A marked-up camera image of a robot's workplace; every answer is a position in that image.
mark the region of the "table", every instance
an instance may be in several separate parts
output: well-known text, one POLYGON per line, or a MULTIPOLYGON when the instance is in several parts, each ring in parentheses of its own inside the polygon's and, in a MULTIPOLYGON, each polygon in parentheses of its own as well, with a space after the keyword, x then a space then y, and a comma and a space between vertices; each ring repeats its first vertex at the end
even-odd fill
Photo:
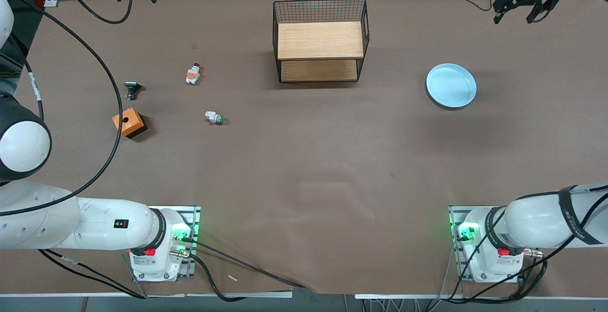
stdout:
MULTIPOLYGON (((532 25, 529 9, 517 9, 495 26, 492 13, 463 0, 367 0, 371 41, 360 80, 283 85, 273 1, 135 0, 118 26, 73 0, 48 9, 97 50, 119 85, 145 87, 124 104, 147 116, 150 130, 123 139, 85 197, 201 205, 202 241, 318 293, 436 294, 452 245, 450 204, 508 204, 606 178, 605 2, 561 0, 532 25), (202 81, 185 85, 195 62, 202 81), (462 111, 438 109, 424 91, 428 71, 448 62, 478 83, 462 111), (208 124, 206 110, 228 123, 208 124)), ((108 18, 124 8, 87 2, 108 18)), ((75 189, 111 148, 113 91, 93 57, 47 19, 30 63, 54 141, 35 179, 75 189)), ((34 109, 27 83, 18 99, 34 109)), ((63 252, 130 281, 117 252, 63 252)), ((606 255, 565 250, 535 294, 608 297, 606 255)), ((108 292, 36 251, 0 256, 3 293, 108 292)), ((204 258, 224 292, 287 288, 204 258)), ((452 269, 447 286, 455 282, 452 269)), ((144 286, 161 295, 210 291, 200 270, 190 281, 144 286)))

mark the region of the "light blue plate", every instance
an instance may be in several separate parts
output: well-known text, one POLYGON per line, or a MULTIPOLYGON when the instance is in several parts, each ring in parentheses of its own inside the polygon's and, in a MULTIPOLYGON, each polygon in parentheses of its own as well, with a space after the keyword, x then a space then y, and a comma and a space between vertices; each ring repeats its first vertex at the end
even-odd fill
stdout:
POLYGON ((433 67, 426 76, 426 89, 435 102, 448 108, 462 108, 469 104, 477 93, 477 85, 471 72, 456 64, 433 67))

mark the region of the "small black label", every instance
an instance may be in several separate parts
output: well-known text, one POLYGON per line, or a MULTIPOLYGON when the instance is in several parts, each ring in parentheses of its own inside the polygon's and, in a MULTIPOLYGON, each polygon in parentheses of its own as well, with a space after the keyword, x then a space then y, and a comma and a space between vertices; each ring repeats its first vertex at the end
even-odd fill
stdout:
POLYGON ((128 219, 115 219, 114 220, 114 228, 128 228, 129 220, 128 219))

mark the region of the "orange block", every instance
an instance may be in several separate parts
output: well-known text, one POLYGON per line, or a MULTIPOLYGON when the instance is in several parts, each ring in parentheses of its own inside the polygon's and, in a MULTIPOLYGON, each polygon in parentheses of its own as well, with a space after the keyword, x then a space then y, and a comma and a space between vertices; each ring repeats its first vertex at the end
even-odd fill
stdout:
MULTIPOLYGON (((112 120, 118 129, 119 116, 114 116, 112 120)), ((146 126, 145 121, 142 119, 142 116, 139 115, 137 110, 129 108, 122 112, 122 130, 120 131, 120 134, 130 139, 146 130, 148 130, 148 126, 146 126)))

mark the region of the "red object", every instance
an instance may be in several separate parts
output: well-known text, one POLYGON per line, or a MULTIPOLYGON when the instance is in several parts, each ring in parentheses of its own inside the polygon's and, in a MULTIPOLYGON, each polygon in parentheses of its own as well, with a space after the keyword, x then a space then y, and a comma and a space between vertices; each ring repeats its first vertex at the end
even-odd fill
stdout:
POLYGON ((497 249, 498 251, 498 256, 508 256, 511 252, 508 249, 505 248, 499 248, 497 249))
POLYGON ((44 10, 44 0, 33 0, 34 4, 39 7, 39 9, 44 10))

